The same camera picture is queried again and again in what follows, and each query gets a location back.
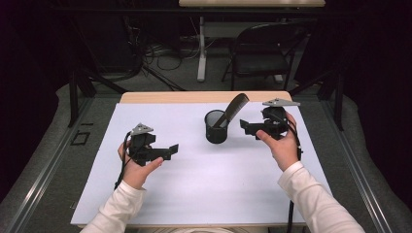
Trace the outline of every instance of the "silver metal bracket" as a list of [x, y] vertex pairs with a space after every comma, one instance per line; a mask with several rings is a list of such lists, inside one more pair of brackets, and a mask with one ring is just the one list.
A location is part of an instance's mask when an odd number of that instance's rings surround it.
[[262, 104], [271, 106], [271, 107], [300, 106], [300, 103], [293, 102], [290, 100], [279, 99], [279, 98], [263, 102]]
[[130, 136], [149, 133], [152, 131], [154, 130], [151, 127], [144, 125], [142, 123], [139, 123], [136, 127], [134, 127], [134, 129], [130, 131]]

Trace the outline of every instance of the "dark background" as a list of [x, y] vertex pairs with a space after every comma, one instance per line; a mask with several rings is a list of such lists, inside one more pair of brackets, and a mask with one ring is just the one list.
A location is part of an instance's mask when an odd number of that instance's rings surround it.
[[[58, 104], [55, 92], [68, 84], [70, 74], [81, 66], [99, 72], [102, 69], [124, 71], [133, 69], [136, 61], [127, 43], [123, 18], [78, 17], [79, 26], [68, 17], [47, 11], [41, 2], [2, 1], [0, 6], [0, 200], [7, 195], [52, 122]], [[87, 3], [116, 6], [113, 0]], [[177, 3], [169, 1], [167, 7], [178, 7]], [[82, 1], [59, 1], [58, 4], [67, 6], [82, 4]], [[153, 1], [153, 7], [159, 7], [158, 4]], [[344, 92], [359, 107], [372, 160], [394, 193], [412, 209], [409, 185], [412, 159], [408, 147], [412, 139], [411, 3], [407, 0], [328, 0], [326, 8], [364, 9], [364, 15], [344, 21], [320, 20], [295, 79], [307, 83], [318, 77], [339, 62], [349, 41], [360, 41], [360, 47], [353, 51], [352, 62], [343, 70]], [[149, 22], [159, 25], [168, 21], [166, 28], [174, 36], [177, 31], [185, 31], [185, 24], [178, 18], [156, 20], [159, 21]], [[165, 43], [179, 46], [173, 39]], [[110, 60], [113, 52], [121, 53], [124, 60]]]

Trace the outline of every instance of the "person's right hand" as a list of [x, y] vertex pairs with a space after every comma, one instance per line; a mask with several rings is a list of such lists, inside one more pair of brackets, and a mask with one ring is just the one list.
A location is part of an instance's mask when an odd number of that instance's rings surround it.
[[[130, 147], [130, 141], [127, 141], [126, 147]], [[129, 161], [130, 157], [127, 154], [127, 151], [123, 151], [123, 144], [119, 146], [118, 149], [119, 157], [122, 159], [123, 153], [125, 153], [125, 161]], [[161, 166], [161, 163], [163, 162], [163, 158], [159, 157], [152, 161], [151, 163], [147, 164], [146, 166], [142, 167], [139, 164], [135, 163], [133, 160], [130, 160], [125, 168], [124, 168], [124, 175], [123, 175], [123, 180], [129, 184], [131, 187], [134, 187], [136, 189], [140, 189], [143, 186], [143, 183], [145, 183], [146, 178], [148, 175], [154, 171], [156, 168]]]
[[[296, 131], [296, 121], [293, 116], [288, 112], [286, 112], [286, 115], [288, 121], [291, 122], [291, 127]], [[296, 139], [290, 130], [288, 130], [286, 136], [280, 140], [273, 139], [263, 130], [259, 130], [257, 136], [269, 146], [272, 156], [283, 172], [298, 161]]]

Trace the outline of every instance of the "black cylindrical cup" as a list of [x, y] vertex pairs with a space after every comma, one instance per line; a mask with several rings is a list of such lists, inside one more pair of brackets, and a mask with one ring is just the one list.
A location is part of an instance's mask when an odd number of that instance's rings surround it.
[[213, 110], [205, 116], [206, 139], [213, 144], [220, 144], [227, 138], [227, 119], [220, 126], [213, 127], [223, 114], [222, 110]]

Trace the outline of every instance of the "white sleeve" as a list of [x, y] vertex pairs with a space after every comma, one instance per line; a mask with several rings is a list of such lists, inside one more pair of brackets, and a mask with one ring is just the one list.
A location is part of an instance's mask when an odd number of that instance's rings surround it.
[[300, 161], [282, 174], [278, 184], [299, 209], [311, 232], [364, 232]]
[[124, 232], [126, 223], [142, 207], [146, 190], [138, 190], [121, 181], [99, 213], [82, 232]]

